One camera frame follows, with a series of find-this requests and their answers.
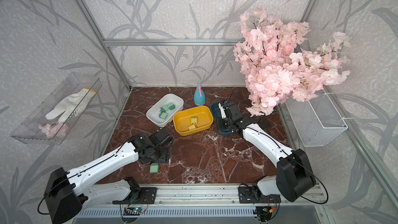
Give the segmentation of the yellow plug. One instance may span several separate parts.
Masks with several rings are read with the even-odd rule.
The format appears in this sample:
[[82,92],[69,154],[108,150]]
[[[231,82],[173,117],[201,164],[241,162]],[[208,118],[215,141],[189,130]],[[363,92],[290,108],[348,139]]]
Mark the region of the yellow plug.
[[192,130],[195,130],[195,129],[196,129],[196,126],[194,124],[188,126],[188,130],[189,131],[192,131]]
[[197,117],[191,117],[191,124],[198,124],[198,118]]

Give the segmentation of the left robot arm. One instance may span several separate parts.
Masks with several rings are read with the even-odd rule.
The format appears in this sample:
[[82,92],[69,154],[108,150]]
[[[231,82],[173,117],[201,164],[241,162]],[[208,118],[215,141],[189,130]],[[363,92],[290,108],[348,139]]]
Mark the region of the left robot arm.
[[168,163],[170,153],[167,146],[172,140],[166,130],[160,130],[151,136],[137,134],[90,163],[69,171],[63,168],[54,170],[50,174],[42,199],[52,223],[66,223],[81,210],[105,203],[153,204],[156,189],[142,189],[132,177],[107,184],[99,184],[99,181],[137,161],[148,165]]

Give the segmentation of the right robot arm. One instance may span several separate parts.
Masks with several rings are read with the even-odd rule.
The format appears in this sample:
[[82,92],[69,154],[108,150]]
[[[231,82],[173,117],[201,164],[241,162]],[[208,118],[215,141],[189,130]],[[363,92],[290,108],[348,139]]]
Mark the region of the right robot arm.
[[253,183],[256,197],[283,196],[294,202],[316,185],[307,154],[282,144],[260,126],[259,116],[242,114],[233,102],[214,103],[210,111],[219,133],[237,134],[261,151],[276,168],[275,176],[266,176]]

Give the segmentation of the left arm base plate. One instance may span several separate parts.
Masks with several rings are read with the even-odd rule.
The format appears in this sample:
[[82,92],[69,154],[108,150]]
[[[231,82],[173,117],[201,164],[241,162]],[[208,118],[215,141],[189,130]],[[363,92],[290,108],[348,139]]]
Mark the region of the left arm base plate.
[[156,187],[144,187],[140,190],[132,191],[124,200],[121,201],[113,201],[112,204],[143,204],[143,205],[151,205],[155,202],[155,197],[157,195]]

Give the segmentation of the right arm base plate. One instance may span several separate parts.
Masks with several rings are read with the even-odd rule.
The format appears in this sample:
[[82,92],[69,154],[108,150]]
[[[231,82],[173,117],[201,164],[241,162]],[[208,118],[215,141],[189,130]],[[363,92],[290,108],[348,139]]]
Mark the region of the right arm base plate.
[[238,187],[239,202],[241,204],[266,203],[278,205],[281,203],[280,195],[263,195],[260,190],[247,184],[240,184]]

